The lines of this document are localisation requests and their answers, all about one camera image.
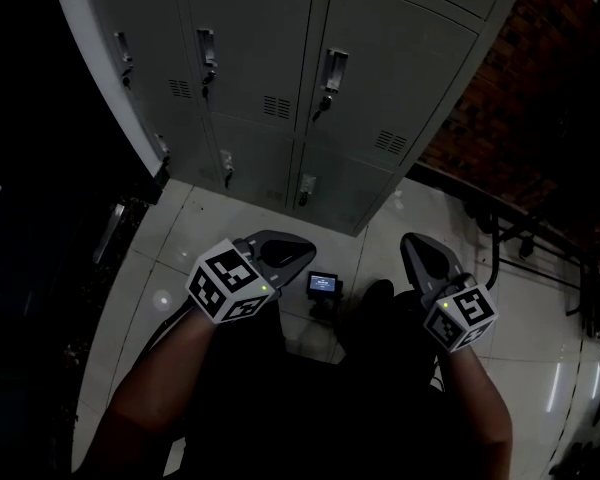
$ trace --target forearm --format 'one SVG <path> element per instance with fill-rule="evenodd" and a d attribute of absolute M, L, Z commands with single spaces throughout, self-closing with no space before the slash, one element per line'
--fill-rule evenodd
<path fill-rule="evenodd" d="M 109 411 L 161 434 L 184 414 L 215 325 L 190 311 L 118 387 Z"/>
<path fill-rule="evenodd" d="M 510 443 L 507 406 L 471 347 L 441 355 L 440 369 L 447 391 L 461 406 L 478 443 Z"/>
<path fill-rule="evenodd" d="M 214 329 L 200 311 L 190 311 L 127 374 L 78 477 L 162 476 L 171 446 L 168 431 L 184 415 Z"/>

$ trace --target tiled floor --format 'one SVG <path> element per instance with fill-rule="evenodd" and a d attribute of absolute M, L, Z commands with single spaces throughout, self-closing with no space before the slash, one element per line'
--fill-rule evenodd
<path fill-rule="evenodd" d="M 223 238 L 261 229 L 311 240 L 318 254 L 309 269 L 338 274 L 345 303 L 355 302 L 377 279 L 391 279 L 397 292 L 410 289 L 398 247 L 408 231 L 447 244 L 480 282 L 491 273 L 490 239 L 462 204 L 411 181 L 403 181 L 351 238 L 172 180 L 140 226 L 104 309 L 80 393 L 74 469 L 118 383 L 158 324 L 184 300 L 196 256 Z M 518 246 L 508 243 L 503 255 L 517 259 Z M 542 251 L 529 263 L 577 282 L 576 269 Z M 345 353 L 332 330 L 309 317 L 305 283 L 299 276 L 280 300 L 288 350 L 337 363 Z M 564 316 L 577 304 L 576 290 L 503 265 L 492 296 L 500 319 L 474 350 L 513 418 L 511 478 L 547 478 L 571 439 L 590 426 L 600 398 L 600 344 L 583 340 L 578 317 Z M 183 445 L 174 443 L 167 472 L 177 468 Z"/>

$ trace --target wall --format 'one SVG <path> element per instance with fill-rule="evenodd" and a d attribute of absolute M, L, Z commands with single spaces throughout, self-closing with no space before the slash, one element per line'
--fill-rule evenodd
<path fill-rule="evenodd" d="M 517 0 L 420 161 L 524 209 L 559 184 L 546 128 L 600 51 L 600 0 Z"/>

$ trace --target locker door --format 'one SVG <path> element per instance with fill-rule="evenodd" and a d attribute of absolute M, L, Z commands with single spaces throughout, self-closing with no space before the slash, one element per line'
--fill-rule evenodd
<path fill-rule="evenodd" d="M 314 177 L 312 193 L 301 201 L 303 182 Z M 351 232 L 390 178 L 389 171 L 305 146 L 294 212 L 323 226 Z"/>
<path fill-rule="evenodd" d="M 151 131 L 159 135 L 169 148 L 172 178 L 192 185 L 218 183 L 202 119 L 191 112 L 187 103 L 162 105 L 143 102 L 140 107 Z"/>
<path fill-rule="evenodd" d="M 136 98 L 196 107 L 176 0 L 103 0 L 110 40 Z"/>
<path fill-rule="evenodd" d="M 289 134 L 219 114 L 211 115 L 211 123 L 222 176 L 229 174 L 227 163 L 233 168 L 229 195 L 274 209 L 283 208 L 293 147 Z"/>
<path fill-rule="evenodd" d="M 476 35 L 404 0 L 331 0 L 309 140 L 398 165 L 426 124 Z"/>
<path fill-rule="evenodd" d="M 212 112 L 292 131 L 311 0 L 190 0 Z"/>

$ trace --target black pants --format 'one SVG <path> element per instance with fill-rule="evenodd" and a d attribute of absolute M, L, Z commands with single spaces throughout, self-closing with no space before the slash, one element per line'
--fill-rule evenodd
<path fill-rule="evenodd" d="M 181 473 L 377 471 L 418 456 L 442 402 L 432 403 L 435 349 L 412 302 L 395 297 L 369 346 L 337 366 L 285 351 L 275 302 L 221 325 L 186 417 Z"/>

